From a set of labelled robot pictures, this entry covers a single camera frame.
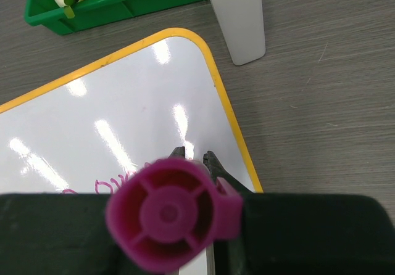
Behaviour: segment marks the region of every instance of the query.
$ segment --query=white surface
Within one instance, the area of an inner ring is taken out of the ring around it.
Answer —
[[[203,54],[171,37],[0,114],[0,193],[110,192],[176,146],[254,190]],[[180,274],[204,274],[206,258]]]
[[[235,65],[265,55],[262,0],[210,0]]]

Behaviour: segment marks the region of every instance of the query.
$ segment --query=green plastic bin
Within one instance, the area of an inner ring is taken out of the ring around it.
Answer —
[[[206,0],[85,0],[73,6],[75,17],[68,19],[54,0],[27,0],[25,21],[67,35],[198,1]]]

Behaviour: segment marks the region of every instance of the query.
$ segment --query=pink marker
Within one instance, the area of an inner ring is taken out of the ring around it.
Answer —
[[[233,239],[243,200],[224,180],[182,158],[143,168],[109,200],[109,232],[126,255],[152,273],[177,270],[215,239]]]

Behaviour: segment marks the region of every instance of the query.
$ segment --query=gray wood surface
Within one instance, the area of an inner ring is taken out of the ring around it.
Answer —
[[[209,2],[57,36],[0,0],[0,103],[168,27],[210,46],[267,192],[377,198],[395,219],[395,0],[263,0],[266,56],[231,63]]]

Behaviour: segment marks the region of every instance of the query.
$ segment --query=yellow border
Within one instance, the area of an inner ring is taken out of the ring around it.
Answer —
[[[137,43],[129,45],[121,50],[118,50],[117,52],[114,52],[108,56],[105,56],[95,62],[92,62],[91,64],[81,67],[80,69],[78,69],[72,73],[69,73],[68,75],[63,76],[62,78],[56,79],[55,81],[52,81],[42,87],[32,90],[32,91],[30,91],[18,98],[13,99],[12,101],[9,101],[3,105],[0,105],[0,113],[3,113],[7,110],[14,108],[14,107],[17,107],[18,105],[21,105],[27,101],[30,101],[40,95],[43,95],[49,91],[52,91],[53,89],[63,86],[64,84],[66,84],[68,82],[78,79],[81,76],[85,76],[88,73],[91,73],[101,67],[105,67],[106,65],[111,64],[114,61],[124,58],[125,56],[128,56],[132,53],[142,50],[145,47],[148,47],[154,43],[157,43],[157,42],[159,42],[165,38],[169,38],[171,36],[181,36],[186,39],[189,39],[192,42],[194,42],[202,51],[204,59],[206,60],[207,66],[210,70],[214,85],[217,88],[217,92],[218,92],[218,95],[221,99],[223,108],[225,109],[225,113],[228,117],[233,134],[235,135],[236,142],[239,146],[241,155],[242,155],[243,160],[246,164],[248,173],[251,177],[252,184],[254,185],[254,188],[257,192],[262,192],[263,191],[262,186],[260,185],[254,165],[252,164],[252,160],[249,155],[246,143],[244,141],[243,135],[241,134],[239,124],[236,120],[235,113],[233,112],[227,92],[225,90],[225,87],[223,86],[220,74],[217,69],[217,65],[214,62],[214,58],[211,54],[211,51],[210,51],[208,45],[206,44],[206,42],[200,36],[198,36],[197,34],[193,33],[190,30],[185,30],[184,28],[168,28],[168,29],[162,30],[152,36],[148,36],[147,38],[142,39],[141,41],[138,41]]]

